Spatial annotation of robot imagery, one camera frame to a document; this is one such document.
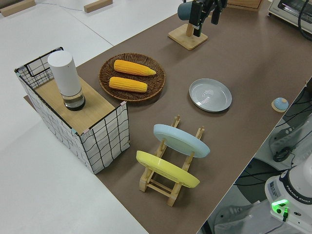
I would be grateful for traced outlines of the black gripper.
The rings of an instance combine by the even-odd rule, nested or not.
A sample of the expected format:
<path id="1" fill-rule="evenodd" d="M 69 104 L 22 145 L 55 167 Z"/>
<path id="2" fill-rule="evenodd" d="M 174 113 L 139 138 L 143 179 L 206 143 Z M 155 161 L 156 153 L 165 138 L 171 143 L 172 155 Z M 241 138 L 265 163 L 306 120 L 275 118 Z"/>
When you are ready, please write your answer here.
<path id="1" fill-rule="evenodd" d="M 213 11 L 211 23 L 218 24 L 220 12 L 227 6 L 227 0 L 196 0 L 192 2 L 189 23 L 194 26 L 193 35 L 201 36 L 201 13 Z"/>

